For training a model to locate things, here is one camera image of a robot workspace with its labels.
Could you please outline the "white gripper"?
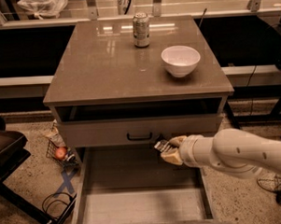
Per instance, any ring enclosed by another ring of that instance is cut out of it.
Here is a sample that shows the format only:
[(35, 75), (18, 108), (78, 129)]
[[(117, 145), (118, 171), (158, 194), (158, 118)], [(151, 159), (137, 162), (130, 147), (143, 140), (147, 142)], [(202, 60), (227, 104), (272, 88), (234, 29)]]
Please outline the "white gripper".
[(213, 138), (204, 137), (199, 134), (179, 135), (171, 138), (169, 141), (171, 146), (179, 147), (178, 150), (174, 148), (168, 152), (162, 152), (162, 158), (175, 165), (185, 165), (195, 168), (203, 165), (212, 166), (217, 157), (212, 150)]

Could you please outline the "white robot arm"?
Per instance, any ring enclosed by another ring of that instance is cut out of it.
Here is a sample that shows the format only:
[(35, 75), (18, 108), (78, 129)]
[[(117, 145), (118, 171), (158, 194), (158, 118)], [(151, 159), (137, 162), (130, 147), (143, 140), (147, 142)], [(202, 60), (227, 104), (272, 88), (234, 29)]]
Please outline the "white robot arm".
[(251, 178), (265, 168), (281, 175), (281, 141), (224, 129), (213, 137), (181, 135), (160, 140), (154, 147), (171, 164), (208, 166), (236, 178)]

